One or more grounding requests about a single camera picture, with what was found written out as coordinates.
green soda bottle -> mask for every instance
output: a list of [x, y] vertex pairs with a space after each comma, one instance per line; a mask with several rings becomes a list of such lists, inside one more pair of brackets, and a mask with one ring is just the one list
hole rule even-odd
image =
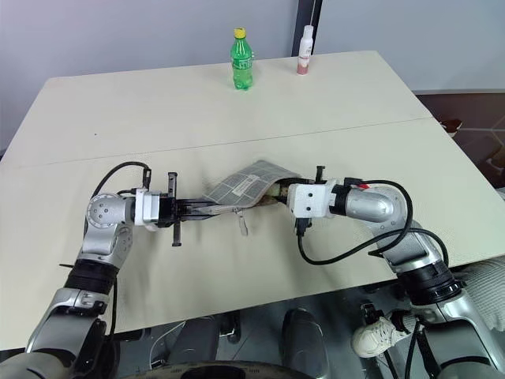
[[235, 43], [231, 47], [231, 66], [236, 89], [253, 85], [253, 51], [245, 40], [245, 28], [234, 29]]

spray bottle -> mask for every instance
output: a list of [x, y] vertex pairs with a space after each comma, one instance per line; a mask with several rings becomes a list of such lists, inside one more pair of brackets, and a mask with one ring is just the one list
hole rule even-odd
[[314, 41], [312, 39], [312, 33], [314, 27], [311, 25], [306, 25], [303, 28], [303, 36], [300, 40], [300, 50], [298, 52], [298, 67], [297, 73], [300, 75], [306, 75], [309, 71], [309, 59], [312, 53], [312, 45]]

white bottle cap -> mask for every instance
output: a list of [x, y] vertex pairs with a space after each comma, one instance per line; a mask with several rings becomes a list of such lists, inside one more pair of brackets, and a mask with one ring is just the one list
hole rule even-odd
[[302, 38], [312, 38], [313, 31], [314, 31], [314, 27], [312, 25], [306, 25], [303, 28], [303, 37]]

gray wall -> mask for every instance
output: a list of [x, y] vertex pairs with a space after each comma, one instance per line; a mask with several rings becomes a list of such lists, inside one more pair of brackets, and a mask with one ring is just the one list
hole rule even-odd
[[0, 0], [0, 151], [49, 77], [289, 56], [297, 0]]
[[504, 0], [323, 0], [316, 53], [378, 50], [418, 92], [505, 90]]

shoelace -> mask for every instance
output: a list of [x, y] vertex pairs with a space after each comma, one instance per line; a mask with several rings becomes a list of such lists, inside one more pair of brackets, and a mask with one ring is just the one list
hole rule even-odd
[[391, 330], [386, 325], [377, 325], [374, 335], [379, 337], [379, 343], [391, 343]]

